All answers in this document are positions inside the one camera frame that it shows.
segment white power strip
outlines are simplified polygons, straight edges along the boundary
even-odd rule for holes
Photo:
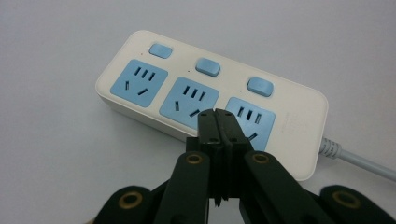
[[[96,82],[113,109],[182,141],[197,114],[233,112],[256,150],[273,154],[296,180],[318,158],[328,103],[318,91],[148,31],[130,36]]]

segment white cable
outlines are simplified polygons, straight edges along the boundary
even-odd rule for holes
[[[376,164],[372,161],[368,161],[363,157],[345,151],[342,149],[340,144],[325,137],[322,138],[319,154],[325,157],[329,157],[331,159],[339,158],[343,161],[350,162],[354,165],[359,166],[360,168],[363,168],[367,171],[370,171],[377,175],[381,175],[387,179],[396,182],[396,172],[388,169],[387,167]]]

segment white background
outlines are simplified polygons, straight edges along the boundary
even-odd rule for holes
[[[94,89],[142,29],[321,91],[324,135],[396,170],[395,1],[214,2],[0,1],[0,223],[83,223],[116,190],[169,178],[184,143]],[[301,184],[356,189],[396,218],[396,183],[344,161],[319,158]],[[209,223],[243,223],[237,203]]]

